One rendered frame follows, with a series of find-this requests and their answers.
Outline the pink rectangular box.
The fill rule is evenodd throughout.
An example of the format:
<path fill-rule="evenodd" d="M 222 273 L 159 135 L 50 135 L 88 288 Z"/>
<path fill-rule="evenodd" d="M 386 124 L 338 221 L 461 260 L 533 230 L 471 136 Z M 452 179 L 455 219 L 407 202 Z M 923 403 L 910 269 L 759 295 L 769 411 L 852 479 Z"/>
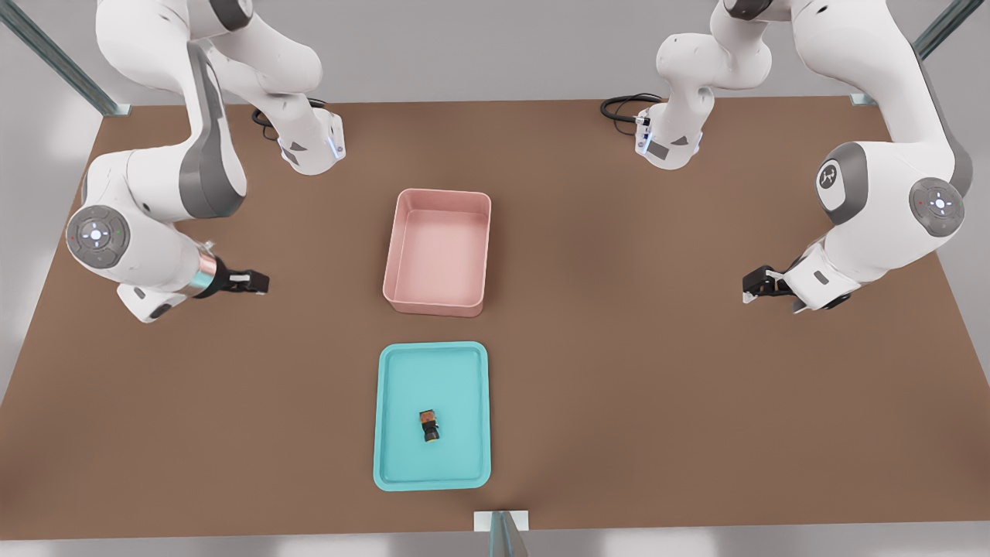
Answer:
<path fill-rule="evenodd" d="M 383 278 L 393 310 L 481 314 L 491 208 L 485 193 L 407 188 L 398 195 Z"/>

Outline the pale blue-green tray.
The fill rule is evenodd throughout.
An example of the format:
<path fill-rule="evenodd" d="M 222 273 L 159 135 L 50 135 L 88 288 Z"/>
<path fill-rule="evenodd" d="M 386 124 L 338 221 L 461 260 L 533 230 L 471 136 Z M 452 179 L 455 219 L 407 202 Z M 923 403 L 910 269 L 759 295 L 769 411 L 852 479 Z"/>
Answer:
<path fill-rule="evenodd" d="M 488 353 L 474 341 L 393 344 L 379 357 L 374 482 L 385 491 L 477 489 L 491 474 Z M 441 438 L 425 442 L 418 413 Z"/>

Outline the silver frame post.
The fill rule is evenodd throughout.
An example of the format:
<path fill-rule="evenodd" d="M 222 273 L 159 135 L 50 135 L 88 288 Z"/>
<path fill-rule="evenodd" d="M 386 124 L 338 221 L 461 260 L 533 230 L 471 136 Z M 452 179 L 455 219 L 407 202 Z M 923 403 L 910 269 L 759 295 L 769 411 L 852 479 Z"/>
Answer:
<path fill-rule="evenodd" d="M 0 0 L 0 22 L 103 117 L 126 117 L 131 105 L 114 101 L 13 0 Z"/>
<path fill-rule="evenodd" d="M 473 529 L 488 533 L 488 557 L 530 557 L 522 539 L 530 530 L 529 511 L 475 511 Z"/>
<path fill-rule="evenodd" d="M 885 0 L 892 15 L 902 15 L 925 22 L 913 37 L 913 52 L 919 60 L 929 59 L 943 46 L 987 0 Z"/>

